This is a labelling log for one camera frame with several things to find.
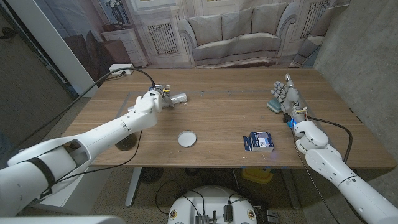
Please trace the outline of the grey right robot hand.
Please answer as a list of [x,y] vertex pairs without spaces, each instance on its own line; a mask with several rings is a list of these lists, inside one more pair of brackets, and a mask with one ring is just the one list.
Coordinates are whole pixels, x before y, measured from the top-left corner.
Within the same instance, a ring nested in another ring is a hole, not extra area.
[[286,84],[276,81],[271,93],[280,103],[280,108],[283,112],[283,122],[288,123],[293,120],[298,124],[299,122],[306,120],[306,115],[299,102],[299,93],[294,87],[294,83],[288,73],[285,75],[285,80]]

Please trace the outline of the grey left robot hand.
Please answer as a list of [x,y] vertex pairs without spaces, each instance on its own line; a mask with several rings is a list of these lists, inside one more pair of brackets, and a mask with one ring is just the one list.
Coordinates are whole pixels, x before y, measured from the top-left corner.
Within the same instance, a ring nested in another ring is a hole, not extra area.
[[156,84],[155,90],[158,91],[162,96],[162,107],[173,107],[174,104],[172,103],[171,94],[170,94],[170,84]]

